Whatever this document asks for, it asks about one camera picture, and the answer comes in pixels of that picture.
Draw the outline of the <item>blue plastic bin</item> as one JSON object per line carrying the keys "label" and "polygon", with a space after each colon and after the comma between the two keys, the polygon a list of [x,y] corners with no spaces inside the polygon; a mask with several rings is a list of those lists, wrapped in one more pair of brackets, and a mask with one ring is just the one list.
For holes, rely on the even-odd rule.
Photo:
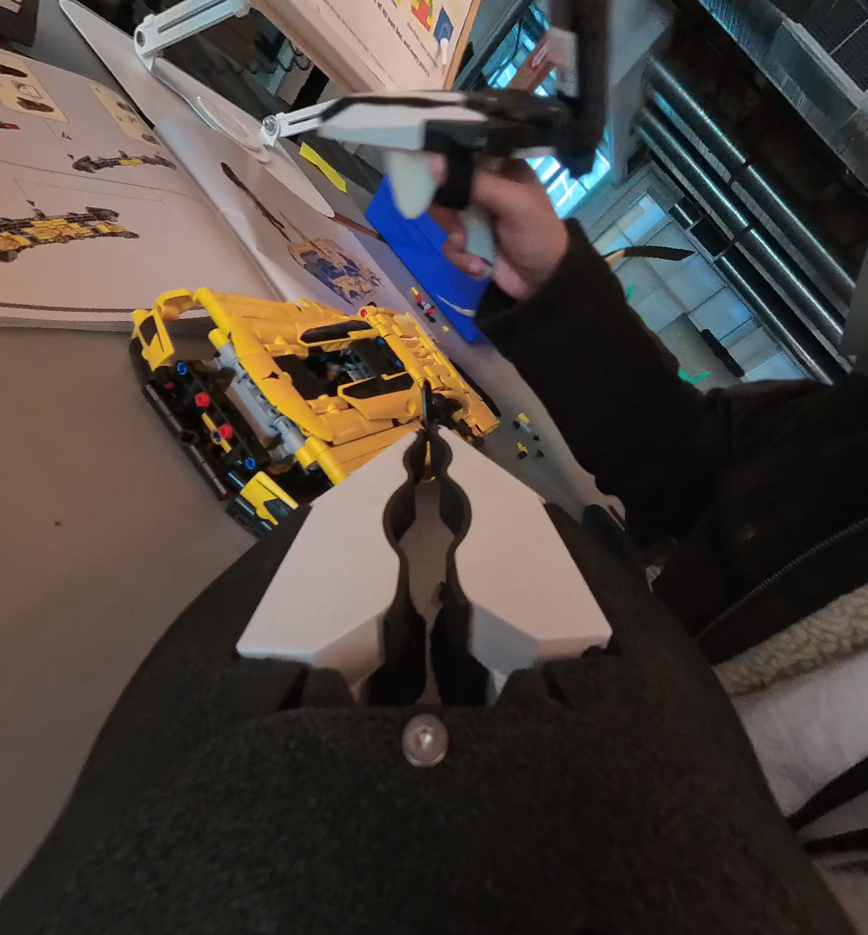
{"label": "blue plastic bin", "polygon": [[428,214],[406,219],[394,203],[388,176],[382,177],[365,216],[454,330],[467,343],[487,343],[474,318],[488,281],[475,280],[448,260],[443,251],[446,235],[434,220]]}

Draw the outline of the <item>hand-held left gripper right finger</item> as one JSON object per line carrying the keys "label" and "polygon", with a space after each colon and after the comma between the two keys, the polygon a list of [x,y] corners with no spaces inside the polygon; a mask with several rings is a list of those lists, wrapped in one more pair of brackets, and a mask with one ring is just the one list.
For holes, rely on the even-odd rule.
{"label": "hand-held left gripper right finger", "polygon": [[453,534],[436,622],[445,704],[493,704],[516,672],[608,646],[613,629],[555,524],[567,513],[445,428],[436,478]]}

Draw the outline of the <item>building instruction booklet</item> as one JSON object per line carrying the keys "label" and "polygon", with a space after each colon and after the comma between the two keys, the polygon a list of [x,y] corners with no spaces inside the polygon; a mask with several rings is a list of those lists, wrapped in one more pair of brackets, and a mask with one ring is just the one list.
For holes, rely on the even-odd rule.
{"label": "building instruction booklet", "polygon": [[0,326],[123,330],[199,287],[408,310],[289,156],[0,50]]}

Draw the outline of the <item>white shirt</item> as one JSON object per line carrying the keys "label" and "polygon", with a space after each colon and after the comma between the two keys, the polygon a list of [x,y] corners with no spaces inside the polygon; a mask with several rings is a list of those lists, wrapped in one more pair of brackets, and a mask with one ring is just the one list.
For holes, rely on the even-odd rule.
{"label": "white shirt", "polygon": [[868,650],[735,704],[781,812],[868,933]]}

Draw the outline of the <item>cluster of red black bricks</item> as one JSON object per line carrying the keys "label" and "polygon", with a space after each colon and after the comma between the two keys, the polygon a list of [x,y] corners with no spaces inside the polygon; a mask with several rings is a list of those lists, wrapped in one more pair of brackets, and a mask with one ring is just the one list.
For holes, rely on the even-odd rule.
{"label": "cluster of red black bricks", "polygon": [[451,332],[450,326],[440,320],[436,314],[437,310],[433,304],[428,302],[427,298],[425,298],[417,288],[411,287],[410,295],[415,303],[417,310],[429,323],[435,325],[442,333],[449,334]]}

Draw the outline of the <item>yellow toy brick car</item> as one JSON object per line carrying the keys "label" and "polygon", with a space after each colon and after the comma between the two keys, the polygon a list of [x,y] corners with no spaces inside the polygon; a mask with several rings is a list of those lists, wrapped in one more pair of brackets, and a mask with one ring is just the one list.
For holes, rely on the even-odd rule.
{"label": "yellow toy brick car", "polygon": [[492,399],[410,312],[209,288],[133,312],[141,391],[227,514],[263,537],[433,417],[476,447]]}

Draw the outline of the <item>printed instruction card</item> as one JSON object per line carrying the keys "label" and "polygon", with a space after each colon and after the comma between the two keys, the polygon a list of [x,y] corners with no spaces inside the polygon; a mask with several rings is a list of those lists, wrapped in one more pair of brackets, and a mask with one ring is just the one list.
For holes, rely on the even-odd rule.
{"label": "printed instruction card", "polygon": [[318,1],[323,19],[385,90],[453,85],[479,1]]}

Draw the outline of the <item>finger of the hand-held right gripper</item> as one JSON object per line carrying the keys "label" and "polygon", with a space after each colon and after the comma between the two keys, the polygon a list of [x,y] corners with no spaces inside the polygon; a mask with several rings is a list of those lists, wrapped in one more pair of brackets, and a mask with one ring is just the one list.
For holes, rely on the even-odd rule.
{"label": "finger of the hand-held right gripper", "polygon": [[371,125],[367,119],[356,123],[324,121],[316,133],[337,142],[369,145],[378,149],[423,150],[474,157],[513,156],[525,150],[553,150],[559,142],[557,128],[538,123],[486,120],[396,119],[393,123]]}
{"label": "finger of the hand-held right gripper", "polygon": [[355,93],[329,102],[319,117],[318,127],[323,130],[355,125],[356,118],[367,115],[369,109],[421,114],[453,109],[470,111],[487,118],[512,118],[539,123],[560,123],[572,117],[571,108],[565,102],[522,90]]}

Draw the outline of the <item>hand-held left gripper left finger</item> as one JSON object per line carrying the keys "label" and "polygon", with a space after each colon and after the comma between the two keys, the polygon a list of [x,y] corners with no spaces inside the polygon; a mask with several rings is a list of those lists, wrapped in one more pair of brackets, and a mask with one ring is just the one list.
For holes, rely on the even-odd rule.
{"label": "hand-held left gripper left finger", "polygon": [[237,652],[339,672],[356,697],[408,705],[425,691],[425,620],[401,541],[416,520],[425,433],[411,431],[317,498]]}

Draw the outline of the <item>white vent grille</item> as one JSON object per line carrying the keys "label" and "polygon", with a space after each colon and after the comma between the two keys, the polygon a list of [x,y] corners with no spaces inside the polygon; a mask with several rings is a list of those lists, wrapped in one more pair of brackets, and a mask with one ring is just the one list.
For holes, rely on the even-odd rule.
{"label": "white vent grille", "polygon": [[782,10],[859,92],[868,92],[868,1],[810,1]]}

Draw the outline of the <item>yellow translucent plastic panel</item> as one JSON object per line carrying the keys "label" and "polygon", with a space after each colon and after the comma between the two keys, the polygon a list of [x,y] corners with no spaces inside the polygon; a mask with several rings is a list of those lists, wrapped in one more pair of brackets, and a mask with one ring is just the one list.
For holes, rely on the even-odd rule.
{"label": "yellow translucent plastic panel", "polygon": [[317,169],[339,191],[348,193],[347,182],[344,176],[324,159],[311,145],[300,145],[300,157]]}

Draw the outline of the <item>grey desk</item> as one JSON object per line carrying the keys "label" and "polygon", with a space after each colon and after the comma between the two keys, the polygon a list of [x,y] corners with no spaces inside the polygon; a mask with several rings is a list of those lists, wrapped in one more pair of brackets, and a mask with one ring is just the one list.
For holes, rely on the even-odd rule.
{"label": "grey desk", "polygon": [[136,389],[127,345],[0,326],[0,897],[140,664],[253,545]]}

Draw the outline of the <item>person's right hand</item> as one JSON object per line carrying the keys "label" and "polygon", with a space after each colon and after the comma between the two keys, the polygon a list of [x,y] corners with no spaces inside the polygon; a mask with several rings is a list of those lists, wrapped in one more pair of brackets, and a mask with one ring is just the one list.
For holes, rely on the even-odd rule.
{"label": "person's right hand", "polygon": [[475,170],[471,196],[492,223],[492,282],[513,301],[532,297],[568,251],[568,229],[541,181],[522,160],[493,159]]}

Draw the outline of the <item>instruction card on stand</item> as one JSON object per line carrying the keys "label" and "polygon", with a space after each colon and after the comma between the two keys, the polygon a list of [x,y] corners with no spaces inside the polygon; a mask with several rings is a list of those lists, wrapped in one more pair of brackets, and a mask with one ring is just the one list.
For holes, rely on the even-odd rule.
{"label": "instruction card on stand", "polygon": [[295,160],[282,147],[263,145],[260,121],[165,59],[156,59],[147,67],[136,52],[134,39],[87,6],[74,1],[61,1],[59,6],[151,123],[173,117],[174,102],[182,101],[183,108],[233,140],[285,188],[323,216],[334,218],[331,204]]}

